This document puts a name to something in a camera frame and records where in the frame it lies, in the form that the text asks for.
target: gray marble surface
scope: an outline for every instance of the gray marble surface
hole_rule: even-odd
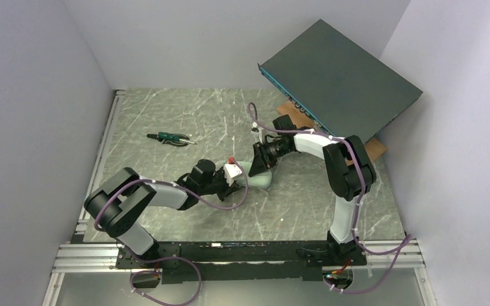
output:
[[[201,158],[218,166],[230,156],[252,161],[251,120],[246,104],[256,103],[259,119],[271,124],[286,101],[276,89],[133,89],[128,90],[103,170],[105,181],[121,168],[158,180],[175,180]],[[173,147],[145,137],[166,131],[191,135],[198,145]],[[382,159],[378,180],[366,196],[359,219],[366,240],[402,239],[403,227]],[[268,190],[252,188],[243,206],[216,210],[199,203],[187,211],[148,207],[140,223],[159,241],[324,240],[333,219],[335,196],[321,159],[291,153],[272,169]],[[233,205],[242,191],[219,205]],[[86,242],[112,241],[105,233],[85,233]]]

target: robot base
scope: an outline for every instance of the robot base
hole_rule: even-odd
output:
[[[175,257],[181,255],[181,248],[178,244],[156,244],[152,252],[147,251],[146,256],[140,257],[140,259],[149,260],[154,258]],[[134,258],[125,249],[119,249],[117,255],[118,260],[115,263],[117,269],[136,269],[136,268],[154,268],[156,263],[148,263],[139,265]],[[173,269],[179,266],[179,260],[164,260],[160,262],[159,267],[162,269]]]
[[[323,249],[325,240],[291,242],[162,242],[159,257],[174,254],[194,262],[203,280],[228,281],[244,279],[302,279],[322,280],[322,266],[307,266],[299,250],[305,246]],[[162,279],[165,284],[180,284],[195,281],[196,272],[186,263],[171,260],[161,262]],[[154,268],[137,263],[125,250],[119,252],[115,267],[118,269]],[[138,276],[139,286],[154,286]]]
[[[350,260],[350,266],[365,266],[365,252],[352,240],[339,244],[328,231],[326,249],[302,249],[301,257],[307,266],[344,266]]]

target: blue stripe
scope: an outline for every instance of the blue stripe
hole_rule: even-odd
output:
[[[313,113],[311,113],[311,111],[309,111],[305,106],[303,106],[303,104],[301,104],[296,98],[295,96],[293,96],[293,94],[289,93],[289,91],[284,87],[282,86],[279,82],[277,82],[277,80],[275,80],[275,78],[273,78],[273,76],[271,76],[263,67],[259,66],[258,69],[260,70],[260,72],[262,73],[263,76],[266,77],[266,79],[268,79],[268,81],[271,82],[271,84],[273,84],[275,87],[277,87],[283,94],[286,94],[287,96],[290,96],[294,101],[296,101],[301,107],[303,107],[303,109],[305,109],[305,111],[307,111],[307,113],[312,117],[314,118],[316,121],[318,121],[321,125],[322,125],[322,129],[325,131],[325,132],[328,132],[328,134],[331,134],[333,136],[336,136],[332,131],[330,131],[327,127],[325,127],[324,123],[322,123],[322,121],[320,121],[320,119],[316,118],[315,115],[313,115]]]

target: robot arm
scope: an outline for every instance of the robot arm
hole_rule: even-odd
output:
[[[235,165],[226,164],[215,170],[215,164],[201,159],[190,173],[182,175],[175,182],[197,195],[217,194],[221,201],[241,187],[234,179],[242,173]],[[141,179],[131,168],[124,168],[102,184],[84,202],[84,208],[96,217],[108,200],[126,184]],[[150,184],[149,181],[131,186],[102,213],[100,227],[110,237],[127,245],[141,259],[158,258],[158,243],[137,222],[147,206],[169,207],[187,210],[198,203],[190,194],[163,184]]]
[[[277,130],[297,130],[288,115],[275,119],[273,126]],[[255,143],[253,145],[255,158],[249,176],[252,177],[272,168],[276,165],[277,158],[290,152],[303,152],[322,158],[325,161],[330,187],[336,194],[335,214],[330,234],[337,244],[351,242],[352,221],[356,218],[353,199],[360,194],[362,188],[357,167],[363,174],[366,193],[376,181],[375,169],[358,136],[345,138],[357,159],[351,165],[347,165],[346,161],[351,160],[351,157],[345,145],[324,136],[307,133],[307,131],[314,131],[312,129],[301,130],[303,133],[279,134],[271,142]]]

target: white object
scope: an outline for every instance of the white object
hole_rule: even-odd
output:
[[[322,148],[326,145],[338,142],[324,136],[314,135],[314,129],[308,129],[306,131],[309,131],[310,133],[301,133],[294,136],[294,144],[298,152],[309,153],[318,158],[324,159],[324,152]],[[330,233],[340,244],[353,240],[350,231],[354,215],[354,205],[354,202],[349,202],[336,196],[334,218],[330,227]]]
[[[184,191],[165,185],[149,184],[157,192],[147,206],[170,207],[179,209],[187,200],[187,193]]]
[[[307,129],[306,131],[314,132],[314,129]],[[335,140],[329,140],[328,138],[320,135],[313,134],[297,134],[294,136],[294,143],[296,150],[299,152],[309,153],[318,158],[324,159],[324,152],[322,147],[326,145],[337,143]]]
[[[138,222],[134,222],[125,234],[118,237],[134,253],[142,255],[153,245],[153,237]]]
[[[260,140],[261,143],[264,143],[264,136],[267,135],[267,131],[264,130],[264,129],[262,129],[262,128],[260,128],[258,130],[258,132],[259,132],[258,133],[258,139]]]
[[[350,228],[354,217],[355,203],[346,201],[343,198],[335,196],[335,214],[333,223],[330,226],[330,233],[340,244],[353,240]]]
[[[235,164],[226,163],[223,166],[223,169],[225,171],[226,182],[228,183],[228,185],[232,185],[234,183],[235,178],[243,174],[243,172],[241,172],[239,167],[236,166]]]

